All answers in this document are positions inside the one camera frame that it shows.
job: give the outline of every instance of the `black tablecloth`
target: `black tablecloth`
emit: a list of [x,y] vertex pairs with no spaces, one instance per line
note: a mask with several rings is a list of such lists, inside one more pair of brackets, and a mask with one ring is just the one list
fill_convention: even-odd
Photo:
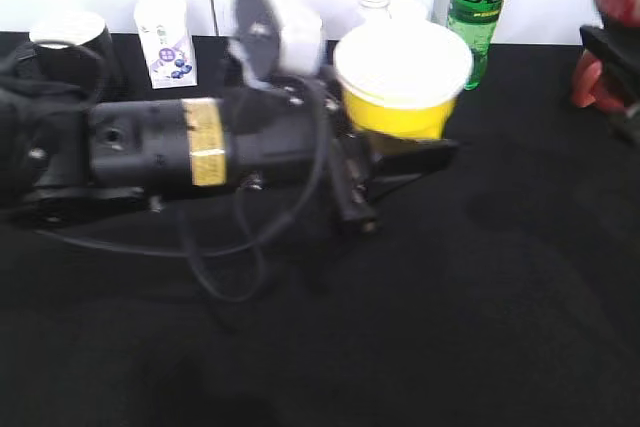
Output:
[[[115,36],[132,96],[215,93],[224,42],[195,41],[201,86],[151,92]],[[180,261],[2,227],[0,425],[637,425],[640,155],[569,105],[579,54],[495,46],[454,165],[386,199],[372,238],[308,212],[251,304],[202,303]],[[202,242],[237,238],[227,204],[194,209]],[[162,216],[96,229],[175,243]]]

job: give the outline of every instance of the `yellow paper cup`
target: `yellow paper cup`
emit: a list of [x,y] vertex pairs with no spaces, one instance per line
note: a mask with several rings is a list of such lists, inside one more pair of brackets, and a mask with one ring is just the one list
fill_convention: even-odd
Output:
[[439,139],[471,74],[455,33],[427,21],[371,22],[336,47],[334,66],[351,120],[407,139]]

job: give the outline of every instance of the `black mug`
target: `black mug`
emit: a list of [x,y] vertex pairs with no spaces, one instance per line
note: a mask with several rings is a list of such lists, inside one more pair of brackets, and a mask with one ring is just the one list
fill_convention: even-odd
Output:
[[[99,54],[109,72],[103,100],[117,100],[125,81],[105,20],[93,12],[66,12],[38,22],[29,32],[32,42],[58,40],[81,45]],[[37,44],[34,48],[42,74],[58,82],[79,86],[89,95],[101,75],[95,59],[63,45]]]

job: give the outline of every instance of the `gold label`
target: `gold label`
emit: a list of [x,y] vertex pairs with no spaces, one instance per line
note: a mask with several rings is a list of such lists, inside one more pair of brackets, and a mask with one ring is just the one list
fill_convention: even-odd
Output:
[[189,135],[193,185],[210,187],[225,184],[227,157],[215,99],[185,99],[182,106]]

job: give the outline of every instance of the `screw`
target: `screw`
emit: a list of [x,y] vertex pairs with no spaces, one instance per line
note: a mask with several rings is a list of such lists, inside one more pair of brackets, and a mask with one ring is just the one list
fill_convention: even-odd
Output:
[[29,151],[29,158],[33,160],[44,160],[47,158],[47,153],[41,148],[36,147]]
[[373,234],[378,230],[378,225],[375,222],[367,222],[362,226],[362,232],[365,234]]
[[254,172],[247,178],[247,188],[251,190],[262,190],[262,184],[264,183],[262,176]]
[[351,191],[351,198],[353,199],[353,201],[358,204],[358,205],[362,205],[365,203],[364,197],[362,196],[362,194],[360,192],[358,192],[357,190],[352,190]]
[[330,98],[324,101],[324,106],[331,112],[336,112],[338,109],[340,109],[340,105],[338,105],[337,102]]
[[162,199],[159,195],[154,195],[149,198],[149,210],[154,214],[159,214],[164,209],[164,205],[162,204]]

